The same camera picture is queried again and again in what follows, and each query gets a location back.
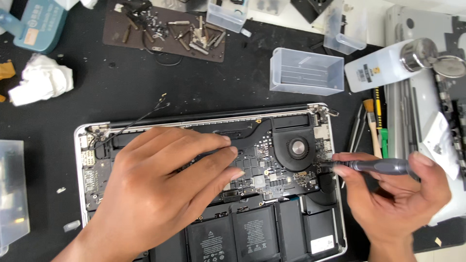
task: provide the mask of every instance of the fingernail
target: fingernail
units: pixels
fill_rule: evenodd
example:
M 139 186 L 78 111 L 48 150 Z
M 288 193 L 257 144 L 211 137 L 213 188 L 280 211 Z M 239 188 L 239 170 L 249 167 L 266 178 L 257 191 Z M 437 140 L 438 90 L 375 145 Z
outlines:
M 241 170 L 240 172 L 238 172 L 238 173 L 236 173 L 234 176 L 232 176 L 232 179 L 231 179 L 231 180 L 235 180 L 235 179 L 237 179 L 237 178 L 239 178 L 239 177 L 241 177 L 241 176 L 243 176 L 243 175 L 244 175 L 244 171 Z
M 343 169 L 341 167 L 338 167 L 338 166 L 335 166 L 333 168 L 333 172 L 339 176 L 341 176 L 342 178 L 344 178 L 346 176 L 346 173 L 343 171 Z
M 236 146 L 230 146 L 230 150 L 235 154 L 238 153 L 238 149 L 236 148 Z
M 421 163 L 423 165 L 426 165 L 426 166 L 433 166 L 434 165 L 434 162 L 430 158 L 428 158 L 425 155 L 419 153 L 418 151 L 415 151 L 413 153 L 413 156 L 414 156 L 414 159 L 416 161 L 418 161 L 419 163 Z

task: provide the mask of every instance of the precision screwdriver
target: precision screwdriver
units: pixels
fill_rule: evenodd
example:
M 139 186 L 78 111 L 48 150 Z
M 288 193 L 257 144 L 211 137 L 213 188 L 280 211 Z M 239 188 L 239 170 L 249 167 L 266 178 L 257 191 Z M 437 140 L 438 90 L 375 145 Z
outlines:
M 417 175 L 411 170 L 409 163 L 405 159 L 379 159 L 373 161 L 335 161 L 335 162 L 322 162 L 321 167 L 333 168 L 336 165 L 345 165 L 356 171 L 373 171 L 385 175 L 410 175 L 415 178 Z

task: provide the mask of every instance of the open laptop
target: open laptop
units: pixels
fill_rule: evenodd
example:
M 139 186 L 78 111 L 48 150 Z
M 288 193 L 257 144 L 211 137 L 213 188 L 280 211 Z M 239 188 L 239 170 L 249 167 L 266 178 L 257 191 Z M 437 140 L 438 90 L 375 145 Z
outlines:
M 131 122 L 83 124 L 74 134 L 82 225 L 105 197 L 116 154 L 154 126 L 173 126 L 229 136 L 239 152 L 231 165 L 245 175 L 226 185 L 196 221 L 137 259 L 316 262 L 342 255 L 339 180 L 319 166 L 334 153 L 330 116 L 336 115 L 313 103 L 141 120 L 95 150 L 89 150 L 93 133 L 108 138 Z

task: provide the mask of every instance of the workbench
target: workbench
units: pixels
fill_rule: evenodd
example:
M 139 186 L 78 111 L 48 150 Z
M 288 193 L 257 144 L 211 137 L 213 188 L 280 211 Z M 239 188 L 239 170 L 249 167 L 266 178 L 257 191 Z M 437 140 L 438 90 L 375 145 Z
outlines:
M 24 141 L 31 225 L 28 235 L 10 245 L 3 262 L 50 261 L 79 233 L 80 228 L 63 231 L 65 224 L 81 218 L 75 128 L 84 123 L 136 119 L 149 112 L 164 93 L 171 106 L 151 117 L 324 102 L 340 112 L 332 119 L 335 150 L 347 150 L 353 118 L 361 101 L 371 97 L 370 92 L 352 94 L 347 84 L 344 92 L 328 97 L 269 91 L 272 51 L 277 47 L 310 51 L 310 46 L 323 41 L 323 35 L 247 21 L 251 38 L 229 32 L 223 63 L 185 57 L 179 65 L 167 67 L 157 64 L 154 55 L 144 50 L 102 44 L 105 4 L 99 1 L 94 10 L 77 4 L 69 13 L 56 49 L 48 55 L 73 70 L 73 90 L 21 107 L 0 103 L 0 138 Z M 20 17 L 24 5 L 15 1 L 12 14 Z M 10 34 L 0 36 L 0 62 L 11 59 L 17 72 L 0 82 L 1 95 L 18 84 L 32 54 L 12 42 Z M 346 56 L 345 62 L 378 49 L 369 45 Z M 323 48 L 315 52 L 325 54 Z M 359 149 L 371 153 L 369 133 L 366 135 Z M 58 194 L 62 187 L 66 190 Z M 351 216 L 346 188 L 342 195 L 349 248 L 332 261 L 364 261 L 369 242 Z M 439 248 L 436 237 L 442 247 L 465 243 L 465 220 L 455 218 L 420 229 L 415 233 L 416 252 Z

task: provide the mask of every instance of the plastic storage box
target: plastic storage box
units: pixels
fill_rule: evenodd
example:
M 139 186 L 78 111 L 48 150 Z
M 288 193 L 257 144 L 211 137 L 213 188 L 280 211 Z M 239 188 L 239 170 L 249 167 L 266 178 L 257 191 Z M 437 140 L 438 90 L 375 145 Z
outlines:
M 342 33 L 343 14 L 347 9 L 352 15 L 346 15 L 344 34 Z M 354 9 L 344 4 L 343 0 L 333 0 L 327 8 L 325 18 L 323 45 L 330 49 L 349 55 L 367 46 L 367 10 Z
M 249 0 L 249 10 L 280 15 L 290 0 Z
M 239 33 L 247 19 L 248 0 L 242 5 L 230 0 L 221 1 L 221 6 L 216 3 L 217 0 L 210 0 L 207 4 L 206 22 Z
M 270 59 L 270 90 L 328 96 L 344 90 L 344 59 L 276 48 Z
M 23 141 L 0 140 L 0 256 L 29 233 Z

